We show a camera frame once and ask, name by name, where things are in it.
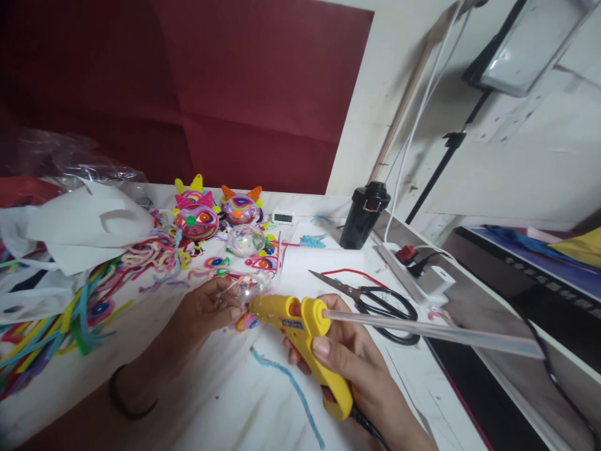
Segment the scissor blade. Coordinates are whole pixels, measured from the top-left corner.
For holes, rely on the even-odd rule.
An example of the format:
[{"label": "scissor blade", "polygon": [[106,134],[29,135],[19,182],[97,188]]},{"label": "scissor blade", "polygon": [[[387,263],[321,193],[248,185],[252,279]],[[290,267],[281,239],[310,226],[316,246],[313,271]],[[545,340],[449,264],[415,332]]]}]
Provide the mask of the scissor blade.
[{"label": "scissor blade", "polygon": [[327,276],[324,276],[323,274],[319,274],[318,272],[311,271],[311,270],[309,270],[309,272],[311,274],[313,274],[315,277],[317,277],[318,279],[320,279],[321,281],[324,281],[325,283],[327,283],[328,285],[330,285],[331,287],[334,287],[338,291],[343,292],[347,296],[353,297],[355,295],[355,293],[354,293],[355,289],[354,288],[352,288],[352,287],[350,287],[348,285],[345,285],[343,283],[340,283],[339,281],[334,280],[331,277],[327,277]]}]

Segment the black wristband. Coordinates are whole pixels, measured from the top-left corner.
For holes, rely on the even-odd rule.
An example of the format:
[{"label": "black wristband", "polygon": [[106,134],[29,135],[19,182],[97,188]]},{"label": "black wristband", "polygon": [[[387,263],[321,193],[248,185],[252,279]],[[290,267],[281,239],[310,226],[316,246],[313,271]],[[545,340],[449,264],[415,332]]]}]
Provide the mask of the black wristband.
[{"label": "black wristband", "polygon": [[145,416],[147,416],[154,409],[154,407],[157,405],[158,400],[155,401],[152,404],[152,406],[150,406],[150,408],[147,411],[145,411],[145,412],[133,413],[133,412],[130,412],[127,409],[127,407],[125,406],[125,404],[123,403],[123,401],[119,397],[119,393],[117,393],[117,387],[116,387],[117,376],[119,375],[119,372],[122,369],[124,369],[126,366],[127,366],[127,364],[121,365],[119,368],[117,368],[115,370],[115,372],[113,373],[113,375],[111,376],[111,378],[109,379],[109,381],[108,381],[108,395],[111,398],[111,401],[113,402],[113,405],[119,411],[120,414],[122,414],[125,418],[127,418],[130,421],[136,421],[136,420],[139,420],[139,419],[144,418]]}]

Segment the orange horn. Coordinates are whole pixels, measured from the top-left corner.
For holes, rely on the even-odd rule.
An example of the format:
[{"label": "orange horn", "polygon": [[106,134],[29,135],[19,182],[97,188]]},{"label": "orange horn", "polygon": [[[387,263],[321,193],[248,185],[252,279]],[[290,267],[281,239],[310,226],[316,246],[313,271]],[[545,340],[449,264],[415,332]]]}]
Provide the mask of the orange horn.
[{"label": "orange horn", "polygon": [[229,200],[231,199],[233,196],[236,195],[236,193],[232,190],[230,190],[227,186],[225,185],[221,185],[221,191],[223,191],[223,197],[225,198],[225,200]]},{"label": "orange horn", "polygon": [[259,200],[259,196],[261,195],[261,191],[263,191],[263,188],[256,187],[254,190],[248,192],[247,196],[250,197],[252,200],[254,200],[256,202],[256,201]]}]

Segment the black scissor handle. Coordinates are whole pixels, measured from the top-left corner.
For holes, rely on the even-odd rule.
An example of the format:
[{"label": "black scissor handle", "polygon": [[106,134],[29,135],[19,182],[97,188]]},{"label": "black scissor handle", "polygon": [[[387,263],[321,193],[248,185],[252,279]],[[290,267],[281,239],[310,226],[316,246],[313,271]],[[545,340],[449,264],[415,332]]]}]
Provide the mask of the black scissor handle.
[{"label": "black scissor handle", "polygon": [[[393,314],[392,316],[395,316],[395,317],[401,318],[401,319],[410,319],[411,321],[417,321],[418,320],[418,312],[415,310],[415,307],[413,305],[411,305],[411,303],[409,302],[409,300],[407,298],[405,298],[404,296],[400,295],[396,291],[393,291],[391,289],[384,288],[384,287],[377,287],[377,286],[373,286],[373,287],[361,287],[360,290],[369,299],[373,300],[374,302],[377,302],[380,306],[382,306],[385,309],[389,310]],[[399,310],[398,308],[395,308],[395,307],[391,306],[384,299],[382,299],[379,296],[375,295],[375,293],[388,293],[388,294],[390,294],[392,297],[398,299],[398,301],[401,304],[403,304],[403,306],[407,309],[407,313]]]},{"label": "black scissor handle", "polygon": [[[400,295],[396,291],[393,291],[384,287],[359,287],[361,290],[361,294],[365,294],[369,299],[380,305],[380,308],[371,306],[366,304],[363,300],[359,300],[355,303],[355,307],[361,313],[376,313],[383,316],[389,316],[392,318],[400,318],[400,319],[410,319],[411,321],[416,321],[418,318],[418,312],[415,310],[415,307],[411,305],[411,303],[404,296]],[[377,296],[375,293],[388,293],[394,298],[398,299],[401,304],[407,309],[407,313],[400,311],[398,308],[390,305],[384,299]],[[419,335],[409,334],[405,337],[396,336],[384,328],[375,328],[376,331],[380,335],[383,335],[387,339],[391,340],[394,343],[399,343],[405,346],[415,345],[419,341]]]}]

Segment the hot glue gun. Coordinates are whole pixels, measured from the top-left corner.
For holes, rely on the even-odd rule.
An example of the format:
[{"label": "hot glue gun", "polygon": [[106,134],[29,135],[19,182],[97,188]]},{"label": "hot glue gun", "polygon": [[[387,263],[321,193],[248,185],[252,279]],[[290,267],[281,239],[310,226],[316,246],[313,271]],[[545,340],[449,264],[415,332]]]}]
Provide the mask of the hot glue gun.
[{"label": "hot glue gun", "polygon": [[321,385],[326,411],[336,420],[345,420],[352,409],[349,384],[319,363],[311,350],[313,337],[324,336],[332,323],[322,315],[326,304],[321,299],[304,298],[301,303],[294,296],[259,296],[250,302],[249,310],[259,321],[273,324],[288,337]]}]

